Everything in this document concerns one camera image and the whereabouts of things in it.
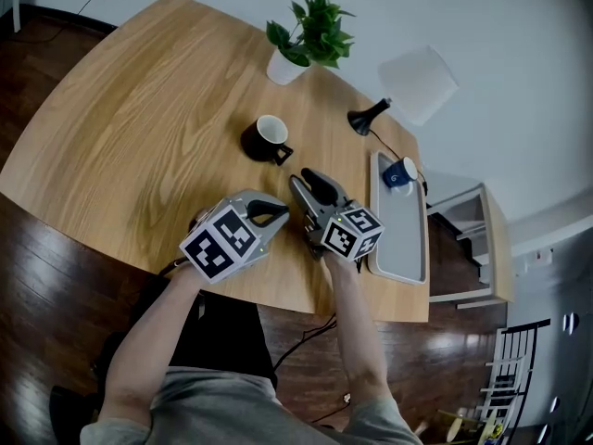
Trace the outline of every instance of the potted plant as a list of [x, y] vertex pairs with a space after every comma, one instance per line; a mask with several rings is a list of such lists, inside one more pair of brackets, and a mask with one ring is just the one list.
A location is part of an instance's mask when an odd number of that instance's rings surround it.
[[[268, 21], [266, 34], [276, 46], [268, 64], [268, 77], [285, 85], [302, 74], [311, 62], [337, 68], [337, 60], [350, 55], [353, 36], [342, 32], [342, 15], [354, 17], [332, 0], [305, 0], [307, 9], [292, 2], [296, 27], [292, 33], [275, 21]], [[292, 41], [300, 27], [301, 33]]]

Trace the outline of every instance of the gray shirt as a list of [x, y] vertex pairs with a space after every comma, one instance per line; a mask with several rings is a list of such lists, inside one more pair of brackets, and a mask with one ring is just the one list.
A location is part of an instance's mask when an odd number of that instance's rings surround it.
[[391, 397], [352, 408], [344, 432], [312, 426], [276, 399], [269, 379], [171, 367], [152, 408], [152, 428], [111, 418], [86, 426], [81, 445], [302, 443], [422, 445]]

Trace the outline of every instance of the white lampshade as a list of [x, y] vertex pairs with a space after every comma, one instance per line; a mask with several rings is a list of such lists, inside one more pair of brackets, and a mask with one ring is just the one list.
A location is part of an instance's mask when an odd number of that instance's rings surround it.
[[379, 66], [379, 78], [392, 102], [414, 125], [423, 126], [459, 86], [433, 49], [414, 49]]

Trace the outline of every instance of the white tray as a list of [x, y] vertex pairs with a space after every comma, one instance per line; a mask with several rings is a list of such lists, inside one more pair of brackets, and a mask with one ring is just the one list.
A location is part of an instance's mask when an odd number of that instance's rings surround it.
[[426, 282], [423, 188], [418, 182], [389, 188], [382, 174], [392, 163], [383, 152], [371, 155], [371, 210], [385, 231], [367, 263], [376, 275], [419, 285]]

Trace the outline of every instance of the wrist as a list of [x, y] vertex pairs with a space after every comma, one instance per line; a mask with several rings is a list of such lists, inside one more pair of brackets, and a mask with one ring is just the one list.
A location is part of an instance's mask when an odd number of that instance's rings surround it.
[[357, 286], [359, 284], [359, 273], [354, 264], [349, 266], [328, 267], [334, 288], [342, 286]]
[[186, 290], [189, 293], [197, 293], [206, 286], [206, 279], [189, 262], [177, 268], [170, 280], [170, 288]]
[[327, 253], [323, 259], [327, 270], [332, 277], [334, 276], [357, 276], [358, 271], [354, 262], [346, 261], [345, 259], [335, 255], [333, 252]]

